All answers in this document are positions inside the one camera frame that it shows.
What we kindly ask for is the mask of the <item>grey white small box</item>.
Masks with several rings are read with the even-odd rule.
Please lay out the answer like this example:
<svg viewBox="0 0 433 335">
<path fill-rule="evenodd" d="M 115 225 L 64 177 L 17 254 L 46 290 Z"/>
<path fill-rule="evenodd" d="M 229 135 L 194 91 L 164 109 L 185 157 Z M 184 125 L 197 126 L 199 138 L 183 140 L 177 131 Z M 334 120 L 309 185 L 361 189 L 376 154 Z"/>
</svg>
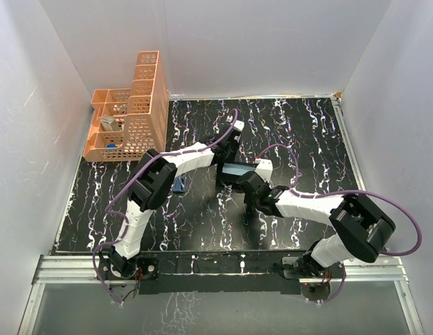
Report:
<svg viewBox="0 0 433 335">
<path fill-rule="evenodd" d="M 119 123 L 114 117 L 101 117 L 101 126 L 104 131 L 120 131 Z"/>
</svg>

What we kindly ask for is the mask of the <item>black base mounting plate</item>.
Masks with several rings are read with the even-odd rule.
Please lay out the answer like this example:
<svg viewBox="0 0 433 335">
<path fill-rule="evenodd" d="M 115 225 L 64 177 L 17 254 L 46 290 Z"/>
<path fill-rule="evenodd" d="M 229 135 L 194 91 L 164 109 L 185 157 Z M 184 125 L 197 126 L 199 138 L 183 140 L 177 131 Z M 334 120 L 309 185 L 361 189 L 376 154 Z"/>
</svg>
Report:
<svg viewBox="0 0 433 335">
<path fill-rule="evenodd" d="M 173 292 L 280 292 L 330 295 L 344 272 L 339 263 L 322 269 L 298 251 L 141 252 L 125 260 L 99 255 L 98 272 L 110 284 L 130 281 L 139 295 Z"/>
</svg>

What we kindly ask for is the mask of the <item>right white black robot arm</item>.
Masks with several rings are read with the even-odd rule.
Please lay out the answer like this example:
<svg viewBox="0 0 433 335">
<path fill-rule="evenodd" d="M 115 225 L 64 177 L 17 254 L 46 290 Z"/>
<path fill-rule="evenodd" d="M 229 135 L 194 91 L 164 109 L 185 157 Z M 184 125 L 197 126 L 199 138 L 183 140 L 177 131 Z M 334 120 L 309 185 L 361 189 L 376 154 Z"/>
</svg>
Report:
<svg viewBox="0 0 433 335">
<path fill-rule="evenodd" d="M 335 230 L 284 267 L 289 271 L 319 277 L 330 266 L 351 258 L 373 263 L 396 229 L 392 219 L 365 194 L 298 194 L 286 186 L 272 188 L 255 172 L 243 174 L 237 184 L 245 200 L 265 215 L 302 218 Z"/>
</svg>

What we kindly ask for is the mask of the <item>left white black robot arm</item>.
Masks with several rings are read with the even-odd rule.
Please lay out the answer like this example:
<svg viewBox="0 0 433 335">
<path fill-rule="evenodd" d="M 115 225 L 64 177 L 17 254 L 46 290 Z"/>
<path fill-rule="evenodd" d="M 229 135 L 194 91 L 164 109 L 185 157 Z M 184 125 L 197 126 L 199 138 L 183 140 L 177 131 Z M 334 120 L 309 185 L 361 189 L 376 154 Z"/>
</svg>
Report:
<svg viewBox="0 0 433 335">
<path fill-rule="evenodd" d="M 109 268 L 122 278 L 132 277 L 137 270 L 135 256 L 150 217 L 167 199 L 176 177 L 199 168 L 208 168 L 235 159 L 241 130 L 233 128 L 221 139 L 197 142 L 177 151 L 147 151 L 129 179 L 126 190 L 126 213 L 117 242 L 108 249 Z"/>
</svg>

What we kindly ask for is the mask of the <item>orange plastic desk organizer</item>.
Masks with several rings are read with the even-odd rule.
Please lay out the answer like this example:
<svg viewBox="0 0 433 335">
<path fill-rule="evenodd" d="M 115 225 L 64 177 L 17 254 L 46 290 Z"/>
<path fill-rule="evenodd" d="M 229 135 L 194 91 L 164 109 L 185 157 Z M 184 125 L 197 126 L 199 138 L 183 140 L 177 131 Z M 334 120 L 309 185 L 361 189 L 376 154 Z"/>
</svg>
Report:
<svg viewBox="0 0 433 335">
<path fill-rule="evenodd" d="M 164 151 L 169 97 L 161 54 L 138 53 L 129 88 L 97 89 L 83 158 L 88 162 L 139 161 L 149 149 Z M 101 117 L 114 117 L 120 131 L 104 131 Z M 107 149 L 114 143 L 116 148 Z"/>
</svg>

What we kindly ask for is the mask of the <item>light blue cleaning cloth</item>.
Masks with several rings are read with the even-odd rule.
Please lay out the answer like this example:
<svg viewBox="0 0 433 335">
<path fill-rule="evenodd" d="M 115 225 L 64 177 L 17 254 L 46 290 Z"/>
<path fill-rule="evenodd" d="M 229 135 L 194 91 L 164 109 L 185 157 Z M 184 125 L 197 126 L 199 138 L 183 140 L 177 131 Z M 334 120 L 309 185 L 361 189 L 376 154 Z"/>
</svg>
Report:
<svg viewBox="0 0 433 335">
<path fill-rule="evenodd" d="M 250 165 L 224 164 L 222 167 L 222 172 L 224 174 L 242 176 L 243 174 L 254 171 L 255 169 L 256 169 L 255 166 L 250 166 Z"/>
</svg>

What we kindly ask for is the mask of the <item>black sunglasses case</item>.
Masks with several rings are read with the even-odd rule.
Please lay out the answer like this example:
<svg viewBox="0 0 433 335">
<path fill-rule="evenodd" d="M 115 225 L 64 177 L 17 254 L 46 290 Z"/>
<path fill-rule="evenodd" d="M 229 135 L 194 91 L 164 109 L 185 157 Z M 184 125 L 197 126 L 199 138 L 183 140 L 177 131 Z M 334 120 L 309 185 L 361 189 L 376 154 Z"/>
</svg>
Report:
<svg viewBox="0 0 433 335">
<path fill-rule="evenodd" d="M 225 187 L 231 187 L 236 193 L 241 193 L 242 189 L 237 180 L 245 173 L 254 171 L 258 165 L 255 163 L 220 163 L 216 167 L 215 188 L 223 190 Z"/>
</svg>

